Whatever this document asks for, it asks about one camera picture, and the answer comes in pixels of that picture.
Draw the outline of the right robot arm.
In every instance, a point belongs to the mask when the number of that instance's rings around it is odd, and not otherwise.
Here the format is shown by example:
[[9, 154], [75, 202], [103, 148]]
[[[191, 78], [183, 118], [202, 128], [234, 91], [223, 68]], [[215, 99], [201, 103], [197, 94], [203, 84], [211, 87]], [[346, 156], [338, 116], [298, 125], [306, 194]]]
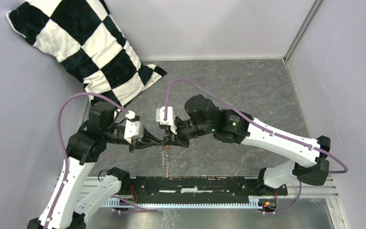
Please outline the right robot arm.
[[330, 148], [330, 138], [317, 139], [290, 134], [273, 128], [249, 114], [239, 115], [232, 109], [219, 109], [211, 100], [199, 94], [184, 105], [189, 119], [174, 115], [172, 107], [156, 110], [156, 121], [165, 129], [167, 145], [187, 148], [190, 139], [212, 134], [228, 144], [256, 146], [289, 160], [275, 167], [262, 168], [256, 189], [263, 195], [275, 188], [296, 181], [322, 186], [329, 175], [329, 161], [321, 152]]

